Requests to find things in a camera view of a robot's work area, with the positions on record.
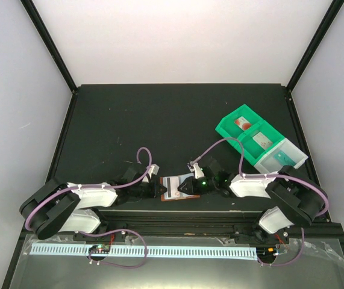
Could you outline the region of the brown leather card holder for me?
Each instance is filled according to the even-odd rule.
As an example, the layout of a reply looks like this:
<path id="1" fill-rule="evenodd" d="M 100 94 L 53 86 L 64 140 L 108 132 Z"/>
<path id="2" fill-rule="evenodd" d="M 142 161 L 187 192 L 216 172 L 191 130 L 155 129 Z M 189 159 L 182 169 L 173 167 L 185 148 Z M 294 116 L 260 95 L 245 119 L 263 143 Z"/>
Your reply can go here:
<path id="1" fill-rule="evenodd" d="M 188 174 L 178 175 L 178 176 L 180 176 L 180 177 L 182 178 L 182 181 L 184 181 L 186 178 L 193 176 L 193 173 L 188 173 Z M 193 196 L 191 196 L 191 197 L 182 197 L 182 198 L 180 198 L 180 199 L 174 199 L 174 200 L 194 199 L 194 198 L 198 198 L 198 197 L 199 197 L 199 195 L 193 195 Z M 161 196 L 161 200 L 162 200 L 163 202 L 165 202 L 165 201 L 174 201 L 174 200 L 165 200 L 164 197 L 163 197 L 163 195 Z"/>

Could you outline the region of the white card with magnetic stripe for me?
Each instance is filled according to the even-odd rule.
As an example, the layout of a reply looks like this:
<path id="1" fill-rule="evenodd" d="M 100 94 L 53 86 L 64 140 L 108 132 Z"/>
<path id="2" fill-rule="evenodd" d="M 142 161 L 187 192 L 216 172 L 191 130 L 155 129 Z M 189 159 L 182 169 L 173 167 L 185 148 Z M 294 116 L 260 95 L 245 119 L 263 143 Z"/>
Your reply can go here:
<path id="1" fill-rule="evenodd" d="M 178 187 L 182 183 L 180 176 L 167 176 L 162 178 L 162 184 L 166 187 L 166 192 L 163 197 L 165 200 L 180 199 L 183 197 L 182 192 L 178 190 Z"/>

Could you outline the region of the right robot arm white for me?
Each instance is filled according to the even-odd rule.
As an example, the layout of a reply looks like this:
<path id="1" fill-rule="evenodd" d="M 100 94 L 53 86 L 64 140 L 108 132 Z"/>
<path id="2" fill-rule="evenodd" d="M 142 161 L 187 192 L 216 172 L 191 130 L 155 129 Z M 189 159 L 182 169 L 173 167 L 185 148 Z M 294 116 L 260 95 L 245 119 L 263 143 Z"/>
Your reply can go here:
<path id="1" fill-rule="evenodd" d="M 219 193 L 224 197 L 270 199 L 273 207 L 263 210 L 247 229 L 238 232 L 257 243 L 268 242 L 276 233 L 291 226 L 309 227 L 317 216 L 328 211 L 326 192 L 304 178 L 290 165 L 267 174 L 245 174 L 223 169 L 212 157 L 190 165 L 193 173 L 178 186 L 189 196 Z"/>

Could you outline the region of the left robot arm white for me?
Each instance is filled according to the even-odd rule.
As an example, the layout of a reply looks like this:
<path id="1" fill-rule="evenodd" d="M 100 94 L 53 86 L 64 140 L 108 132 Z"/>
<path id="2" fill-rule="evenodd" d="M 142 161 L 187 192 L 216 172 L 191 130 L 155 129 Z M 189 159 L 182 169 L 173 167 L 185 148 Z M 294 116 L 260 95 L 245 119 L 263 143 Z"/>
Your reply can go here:
<path id="1" fill-rule="evenodd" d="M 100 184 L 74 184 L 52 178 L 22 203 L 19 212 L 26 229 L 40 240 L 72 231 L 102 240 L 108 234 L 108 225 L 102 222 L 97 208 L 160 197 L 167 188 L 157 177 L 158 170 L 156 164 L 150 168 L 132 164 L 122 176 Z"/>

